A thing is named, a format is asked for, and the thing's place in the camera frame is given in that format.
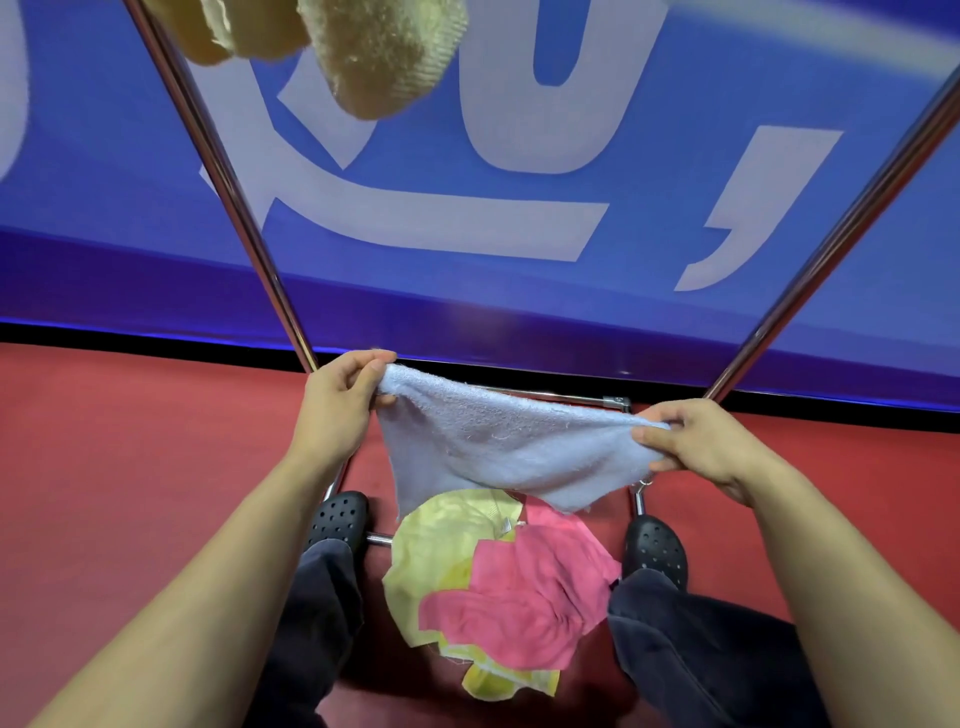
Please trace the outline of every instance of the metal pole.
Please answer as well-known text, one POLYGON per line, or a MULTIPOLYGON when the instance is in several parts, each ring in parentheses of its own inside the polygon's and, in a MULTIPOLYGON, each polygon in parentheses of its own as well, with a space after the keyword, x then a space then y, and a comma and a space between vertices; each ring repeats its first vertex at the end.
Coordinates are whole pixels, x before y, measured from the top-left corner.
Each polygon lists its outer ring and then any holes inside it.
POLYGON ((756 363, 960 120, 960 67, 757 324, 704 397, 720 401, 756 363))
POLYGON ((140 0, 124 0, 127 11, 136 26, 144 45, 153 59, 157 72, 163 80, 163 85, 170 94, 170 99, 177 108, 177 113, 186 127, 193 145, 197 148, 200 159, 206 167, 206 172, 213 182, 213 188, 220 196, 224 209, 240 236, 240 241, 250 257, 254 271, 260 276, 260 282, 267 290, 270 303, 274 305, 276 315, 283 324, 290 343, 297 352, 300 364, 307 372, 316 372, 317 357, 307 341, 300 319, 294 311, 290 299, 287 298, 283 283, 276 271, 274 260, 267 250, 260 228, 244 197, 240 181, 237 180, 233 165, 230 164, 227 152, 220 136, 217 134, 213 119, 206 110, 206 104, 200 91, 193 82, 186 63, 180 53, 173 47, 164 30, 157 24, 140 0))

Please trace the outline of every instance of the red floor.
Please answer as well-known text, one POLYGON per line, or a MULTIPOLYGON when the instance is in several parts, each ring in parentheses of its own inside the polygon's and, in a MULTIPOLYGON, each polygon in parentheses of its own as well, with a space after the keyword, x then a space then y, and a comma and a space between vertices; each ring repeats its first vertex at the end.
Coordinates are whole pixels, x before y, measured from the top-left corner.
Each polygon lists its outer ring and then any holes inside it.
MULTIPOLYGON (((99 352, 0 345, 0 728, 18 728, 200 547, 283 453, 303 377, 99 352)), ((960 437, 744 417, 801 467, 951 622, 960 625, 960 437)), ((348 488, 396 507, 371 430, 348 488)), ((649 510, 684 539, 691 589, 779 616, 785 608, 750 512, 709 485, 658 480, 649 510)), ((588 523, 614 553, 627 500, 588 523)), ((485 705, 462 668, 402 644, 367 558, 368 624, 331 728, 656 725, 612 661, 605 626, 582 642, 556 700, 485 705)))

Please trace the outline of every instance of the leg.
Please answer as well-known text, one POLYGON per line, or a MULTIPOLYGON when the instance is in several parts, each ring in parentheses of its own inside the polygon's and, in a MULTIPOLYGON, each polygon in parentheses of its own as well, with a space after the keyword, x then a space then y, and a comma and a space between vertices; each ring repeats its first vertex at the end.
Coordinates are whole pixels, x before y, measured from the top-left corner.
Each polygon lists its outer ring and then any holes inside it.
POLYGON ((245 728, 318 728, 317 705, 332 690, 363 624, 353 552, 343 541, 312 545, 287 596, 245 728))
POLYGON ((610 629, 620 666, 674 728, 829 726, 788 622, 640 568, 613 592, 610 629))

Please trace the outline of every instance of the metal rack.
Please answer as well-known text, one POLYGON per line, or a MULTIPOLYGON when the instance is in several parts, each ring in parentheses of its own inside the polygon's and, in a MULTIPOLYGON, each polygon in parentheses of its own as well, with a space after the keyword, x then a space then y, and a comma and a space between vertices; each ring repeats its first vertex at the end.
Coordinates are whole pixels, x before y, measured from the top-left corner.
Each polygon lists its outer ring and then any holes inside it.
MULTIPOLYGON (((290 303, 274 261, 244 197, 243 189, 206 109, 204 99, 195 86, 186 63, 163 29, 144 9, 141 0, 124 0, 124 3, 170 94, 183 126, 200 154, 230 222, 250 257, 253 269, 263 283, 277 318, 290 338, 300 364, 306 372, 315 372, 318 368, 317 357, 290 303)), ((894 152, 867 183, 800 272, 790 281, 777 301, 763 315, 756 328, 740 346, 731 363, 706 390, 705 398, 721 401, 733 390, 847 253, 862 239, 870 226, 924 166, 958 121, 960 121, 960 68, 944 82, 894 152)), ((613 404, 614 408, 622 407, 621 398, 591 400, 549 392, 508 392, 550 401, 593 406, 613 404)), ((328 495, 336 491, 341 477, 342 474, 331 484, 327 490, 328 495)), ((647 483, 635 486, 635 504, 640 513, 643 509, 641 491, 645 485, 647 483)), ((387 545, 390 537, 369 534, 368 540, 370 543, 387 545)))

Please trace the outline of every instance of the pant leg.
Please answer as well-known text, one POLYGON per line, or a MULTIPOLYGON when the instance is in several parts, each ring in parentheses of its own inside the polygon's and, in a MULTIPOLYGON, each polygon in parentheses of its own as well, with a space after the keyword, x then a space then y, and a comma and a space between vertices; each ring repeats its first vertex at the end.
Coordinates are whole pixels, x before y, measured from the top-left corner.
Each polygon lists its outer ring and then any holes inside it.
POLYGON ((347 544, 327 539, 300 558, 244 728, 318 728, 317 704, 333 689, 363 624, 347 544))
POLYGON ((673 728, 829 726, 794 626, 635 571, 614 591, 617 659, 673 728))

